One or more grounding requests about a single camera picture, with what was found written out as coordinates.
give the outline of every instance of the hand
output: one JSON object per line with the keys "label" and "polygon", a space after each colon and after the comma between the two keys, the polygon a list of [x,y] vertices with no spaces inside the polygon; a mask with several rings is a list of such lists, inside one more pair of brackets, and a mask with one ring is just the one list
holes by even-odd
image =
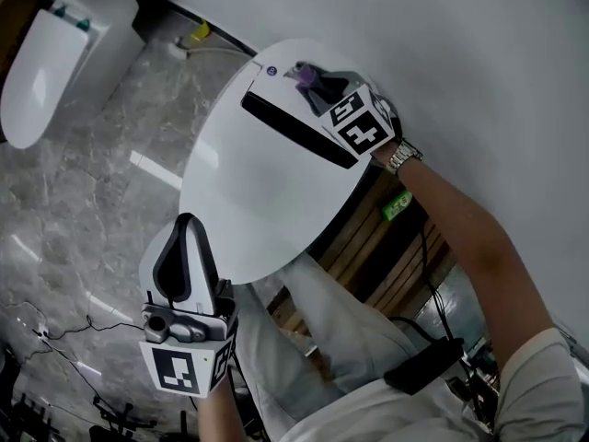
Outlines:
{"label": "hand", "polygon": [[393,154],[395,154],[397,148],[398,144],[395,141],[389,141],[373,151],[372,156],[381,164],[386,165],[390,158],[393,157]]}

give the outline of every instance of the metal watch band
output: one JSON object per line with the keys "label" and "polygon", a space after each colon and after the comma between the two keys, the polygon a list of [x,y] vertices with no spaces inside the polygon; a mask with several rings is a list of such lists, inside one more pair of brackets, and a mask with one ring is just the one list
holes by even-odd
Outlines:
{"label": "metal watch band", "polygon": [[388,160],[385,165],[387,169],[393,175],[397,175],[399,168],[407,161],[407,159],[415,157],[418,160],[422,160],[423,154],[418,151],[413,145],[403,139],[397,147],[395,154]]}

